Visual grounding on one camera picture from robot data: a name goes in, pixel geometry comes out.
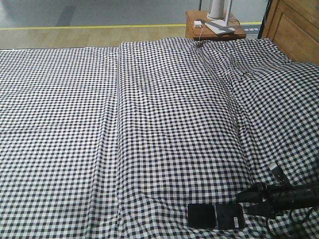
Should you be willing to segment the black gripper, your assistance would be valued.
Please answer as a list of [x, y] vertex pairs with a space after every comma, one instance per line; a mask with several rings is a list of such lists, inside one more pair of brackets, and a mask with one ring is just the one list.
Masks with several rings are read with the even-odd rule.
[[247, 214], [275, 219], [281, 211], [311, 208], [319, 205], [319, 184], [312, 183], [292, 187], [269, 187], [265, 183], [255, 183], [236, 195], [236, 202], [257, 203], [249, 206]]

